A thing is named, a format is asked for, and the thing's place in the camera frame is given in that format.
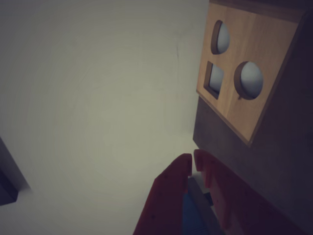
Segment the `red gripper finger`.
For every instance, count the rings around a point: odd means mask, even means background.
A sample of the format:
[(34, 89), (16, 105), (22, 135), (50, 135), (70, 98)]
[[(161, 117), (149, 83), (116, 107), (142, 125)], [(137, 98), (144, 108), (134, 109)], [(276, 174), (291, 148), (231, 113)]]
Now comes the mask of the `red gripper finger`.
[(135, 235), (180, 235), (183, 196), (192, 174), (192, 155), (184, 153), (159, 174), (150, 189)]
[(194, 159), (209, 189), (221, 229), (228, 235), (303, 235), (304, 231), (210, 153)]

